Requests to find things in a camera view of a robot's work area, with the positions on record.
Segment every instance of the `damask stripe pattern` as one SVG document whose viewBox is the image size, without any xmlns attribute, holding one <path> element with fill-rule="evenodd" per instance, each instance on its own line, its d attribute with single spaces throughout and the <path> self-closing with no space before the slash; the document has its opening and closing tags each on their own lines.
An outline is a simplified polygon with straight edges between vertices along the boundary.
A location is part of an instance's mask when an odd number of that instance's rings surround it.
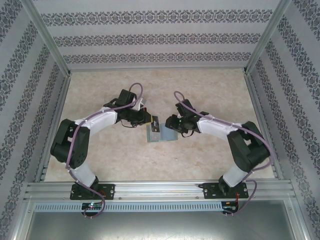
<svg viewBox="0 0 320 240">
<path fill-rule="evenodd" d="M 19 0 L 7 0 L 0 11 L 0 46 L 22 9 Z"/>
<path fill-rule="evenodd" d="M 46 111 L 47 111 L 53 90 L 55 88 L 55 84 L 57 81 L 59 71 L 60 71 L 59 67 L 55 63 L 53 66 L 52 72 L 50 73 L 50 77 L 48 79 L 46 88 L 44 90 L 39 108 L 36 113 L 35 120 L 34 120 L 33 125 L 31 127 L 31 131 L 28 136 L 26 147 L 23 150 L 23 154 L 22 154 L 21 160 L 19 162 L 19 167 L 18 167 L 17 172 L 14 176 L 15 180 L 13 182 L 13 186 L 10 189 L 10 195 L 8 196 L 8 201 L 4 205 L 4 211 L 2 212 L 2 218 L 0 220 L 0 239 L 6 239 L 6 235 L 9 231 L 9 227 L 10 227 L 12 218 L 14 216 L 14 210 L 17 207 L 17 201 L 18 201 L 18 198 L 21 193 L 22 186 L 23 186 L 23 181 L 26 178 L 29 164 L 32 160 L 33 150 L 37 144 L 37 139 L 38 139 L 43 121 L 45 119 Z M 62 86 L 63 86 L 63 83 L 62 83 L 60 90 L 59 90 L 59 96 L 60 96 L 60 93 L 62 90 Z"/>
<path fill-rule="evenodd" d="M 269 41 L 265 46 L 265 51 L 267 52 L 273 69 L 276 72 L 279 82 L 282 86 L 283 93 L 288 100 L 292 114 L 295 117 L 300 133 L 302 134 L 302 139 L 305 142 L 310 158 L 313 161 L 314 167 L 317 169 L 317 174 L 320 175 L 320 144 L 317 142 L 315 137 L 315 132 L 309 124 L 309 119 L 304 112 L 304 108 L 300 103 L 298 95 L 296 94 L 294 85 L 291 83 L 289 75 L 279 57 L 277 49 L 272 41 Z"/>
<path fill-rule="evenodd" d="M 318 238 L 320 238 L 320 212 L 318 211 L 319 209 L 316 206 L 316 203 L 317 203 L 316 199 L 312 195 L 313 192 L 310 190 L 310 184 L 307 181 L 307 175 L 305 173 L 305 170 L 301 167 L 301 161 L 297 154 L 296 147 L 292 142 L 292 138 L 290 137 L 290 132 L 288 130 L 286 121 L 283 117 L 283 113 L 279 107 L 279 103 L 277 101 L 275 92 L 270 84 L 268 74 L 266 72 L 266 69 L 261 59 L 257 61 L 255 67 L 260 77 L 259 81 L 262 82 L 265 94 L 268 98 L 270 110 L 272 111 L 279 134 L 281 135 L 281 140 L 283 142 L 288 160 L 291 164 L 293 175 L 295 176 L 298 188 L 302 193 L 303 202 L 306 206 L 306 211 L 308 212 L 309 219 L 311 220 L 312 225 L 315 229 L 315 235 Z M 259 96 L 255 81 L 253 81 L 253 85 L 257 95 Z M 260 105 L 262 106 L 262 102 L 259 97 L 258 97 L 258 100 Z"/>
<path fill-rule="evenodd" d="M 250 52 L 173 52 L 64 55 L 67 64 L 248 61 Z"/>
<path fill-rule="evenodd" d="M 320 7 L 318 3 L 314 0 L 294 0 L 293 2 L 313 31 L 316 39 L 320 41 Z"/>
<path fill-rule="evenodd" d="M 267 10 L 160 10 L 43 13 L 48 27 L 111 24 L 174 23 L 266 23 L 273 11 Z"/>
<path fill-rule="evenodd" d="M 0 180 L 3 179 L 3 174 L 6 172 L 6 168 L 11 158 L 12 151 L 14 150 L 14 146 L 16 145 L 30 104 L 35 95 L 41 75 L 49 58 L 49 54 L 50 52 L 47 46 L 44 45 L 33 68 L 33 71 L 31 72 L 26 88 L 23 91 L 17 110 L 14 113 L 14 118 L 12 119 L 9 130 L 7 131 L 7 135 L 4 137 L 2 148 L 0 150 Z"/>
<path fill-rule="evenodd" d="M 54 37 L 58 47 L 163 45 L 163 44 L 256 44 L 259 33 L 133 34 Z"/>
<path fill-rule="evenodd" d="M 21 40 L 19 41 L 18 46 L 16 47 L 12 58 L 7 65 L 7 68 L 4 70 L 3 75 L 0 79 L 0 112 L 3 110 L 3 106 L 6 104 L 6 99 L 11 92 L 13 84 L 16 82 L 18 73 L 21 71 L 23 63 L 26 60 L 26 57 L 36 39 L 38 31 L 31 21 Z"/>
<path fill-rule="evenodd" d="M 285 41 L 286 46 L 294 59 L 295 65 L 298 67 L 300 74 L 320 111 L 319 74 L 316 72 L 313 63 L 308 58 L 307 52 L 302 47 L 297 34 L 293 31 L 292 26 L 285 16 L 280 20 L 277 29 L 280 32 L 282 39 Z"/>
</svg>

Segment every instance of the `beige floor surface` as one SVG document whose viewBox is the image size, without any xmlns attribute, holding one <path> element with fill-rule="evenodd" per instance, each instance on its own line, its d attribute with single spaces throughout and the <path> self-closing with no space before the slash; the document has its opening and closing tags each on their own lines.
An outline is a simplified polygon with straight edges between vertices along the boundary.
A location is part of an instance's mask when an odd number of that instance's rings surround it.
<svg viewBox="0 0 320 240">
<path fill-rule="evenodd" d="M 149 113 L 161 123 L 177 114 L 174 91 L 181 91 L 198 111 L 234 123 L 256 115 L 241 69 L 132 70 L 73 73 L 61 119 L 77 120 L 98 111 L 134 82 L 143 84 Z M 133 91 L 139 94 L 139 87 Z M 86 163 L 100 181 L 218 179 L 233 164 L 229 144 L 217 137 L 195 133 L 177 141 L 148 143 L 146 126 L 130 129 L 117 123 L 92 136 Z M 274 178 L 271 168 L 252 178 Z M 51 157 L 47 182 L 72 181 Z"/>
</svg>

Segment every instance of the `robotic arm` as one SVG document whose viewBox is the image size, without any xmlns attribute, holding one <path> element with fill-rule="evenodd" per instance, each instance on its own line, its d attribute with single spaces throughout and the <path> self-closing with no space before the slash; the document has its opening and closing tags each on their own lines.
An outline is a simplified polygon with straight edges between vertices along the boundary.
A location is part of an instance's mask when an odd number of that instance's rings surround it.
<svg viewBox="0 0 320 240">
<path fill-rule="evenodd" d="M 183 100 L 182 103 L 195 110 L 188 99 Z M 200 114 L 209 119 L 195 114 L 181 103 L 177 103 L 175 106 L 179 114 L 173 114 L 166 120 L 165 126 L 167 128 L 181 134 L 187 134 L 188 131 L 192 131 L 191 135 L 193 132 L 210 134 L 229 143 L 235 165 L 219 179 L 218 187 L 223 195 L 233 194 L 234 189 L 243 179 L 258 164 L 269 157 L 268 149 L 258 138 L 234 127 L 239 126 L 261 136 L 253 122 L 248 121 L 245 124 L 234 123 L 233 126 L 229 126 L 209 120 L 214 119 L 214 117 L 207 112 L 201 112 Z"/>
<path fill-rule="evenodd" d="M 86 120 L 88 117 L 76 121 L 64 119 L 60 123 L 55 135 L 50 153 L 55 156 L 59 162 L 66 164 L 75 129 L 85 120 L 85 123 L 81 125 L 76 134 L 69 166 L 73 176 L 85 186 L 96 191 L 99 180 L 85 163 L 88 154 L 89 138 L 107 126 L 111 126 L 122 120 L 128 121 L 132 128 L 151 122 L 151 115 L 144 107 L 146 100 L 142 97 L 134 106 L 117 109 L 133 103 L 136 99 L 137 95 L 135 93 L 123 89 L 118 98 L 103 105 L 99 111 L 100 113 L 89 120 Z M 78 185 L 78 188 L 87 195 L 89 194 L 91 197 L 94 196 L 94 193 L 81 185 Z"/>
</svg>

